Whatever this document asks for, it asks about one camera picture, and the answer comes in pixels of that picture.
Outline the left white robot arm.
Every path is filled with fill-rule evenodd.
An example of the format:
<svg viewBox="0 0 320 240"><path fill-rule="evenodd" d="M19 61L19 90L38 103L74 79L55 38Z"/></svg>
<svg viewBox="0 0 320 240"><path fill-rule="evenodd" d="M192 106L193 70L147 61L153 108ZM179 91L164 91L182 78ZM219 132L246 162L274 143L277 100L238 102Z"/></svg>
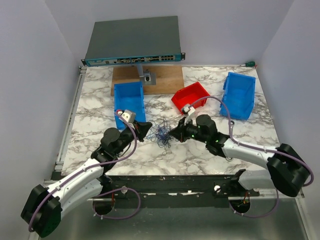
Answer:
<svg viewBox="0 0 320 240"><path fill-rule="evenodd" d="M107 197L111 185L100 178L121 161L119 154L126 147L133 145L136 148L138 142L143 142L151 127L151 122L135 120L123 131L114 127L108 128L99 147L83 165L49 186L35 186L20 215L28 224L28 231L36 232L41 238L45 238L77 204L97 195L101 198Z"/></svg>

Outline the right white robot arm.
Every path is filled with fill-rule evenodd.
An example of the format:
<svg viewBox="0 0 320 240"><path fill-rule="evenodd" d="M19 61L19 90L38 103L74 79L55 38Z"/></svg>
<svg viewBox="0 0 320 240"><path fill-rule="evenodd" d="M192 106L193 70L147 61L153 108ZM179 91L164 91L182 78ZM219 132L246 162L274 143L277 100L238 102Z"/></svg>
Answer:
<svg viewBox="0 0 320 240"><path fill-rule="evenodd" d="M217 130L207 114L193 122L183 117L169 135L180 142L193 139L205 144L206 150L226 159L239 159L261 167L260 170L240 170L230 183L230 191L241 196L251 189L275 189L288 197L296 197L301 188L312 183L311 169L288 144L278 147L241 143Z"/></svg>

